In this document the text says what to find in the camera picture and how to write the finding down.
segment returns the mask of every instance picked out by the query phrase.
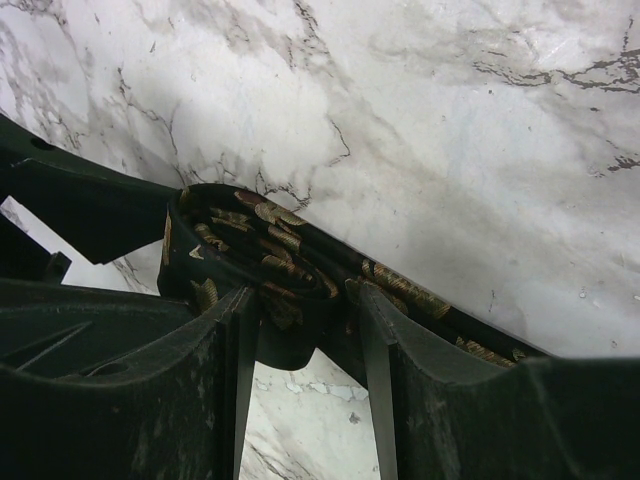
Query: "marble wall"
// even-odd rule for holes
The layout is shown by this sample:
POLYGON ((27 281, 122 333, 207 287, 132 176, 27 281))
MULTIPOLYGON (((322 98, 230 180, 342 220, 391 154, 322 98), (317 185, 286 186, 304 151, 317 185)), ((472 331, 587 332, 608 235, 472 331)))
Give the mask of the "marble wall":
MULTIPOLYGON (((634 0, 5 0, 0 108, 118 171, 267 194, 549 352, 637 355, 639 14, 634 0)), ((153 291, 152 252, 102 271, 153 291)), ((369 478, 321 472, 285 478, 369 478)))

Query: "marble surface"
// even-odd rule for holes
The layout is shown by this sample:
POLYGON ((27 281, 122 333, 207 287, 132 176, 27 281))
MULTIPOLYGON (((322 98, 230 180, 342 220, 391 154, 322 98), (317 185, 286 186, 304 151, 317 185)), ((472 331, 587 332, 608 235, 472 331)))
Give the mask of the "marble surface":
MULTIPOLYGON (((639 14, 635 0, 4 0, 0 108, 118 171, 267 194, 549 352, 637 355, 639 14)), ((153 248, 68 281, 153 291, 153 248)), ((327 470, 350 455, 333 440, 321 469, 286 457, 315 462, 353 402, 364 415, 309 387, 325 367, 300 394, 258 371, 277 377, 252 407, 272 440, 246 450, 246 478, 276 444, 273 478, 375 474, 372 451, 361 476, 327 470), (336 418, 296 450, 304 434, 277 440, 296 424, 269 398, 323 398, 336 418)))

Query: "white marble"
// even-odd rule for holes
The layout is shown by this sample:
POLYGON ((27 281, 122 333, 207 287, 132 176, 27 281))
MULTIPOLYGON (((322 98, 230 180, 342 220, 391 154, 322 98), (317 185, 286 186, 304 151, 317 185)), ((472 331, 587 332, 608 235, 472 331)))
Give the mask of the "white marble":
MULTIPOLYGON (((131 175, 268 194, 555 354, 637 355, 639 14, 635 0, 5 0, 0 108, 131 175)), ((116 283, 142 289, 127 272, 151 258, 127 256, 116 283)))

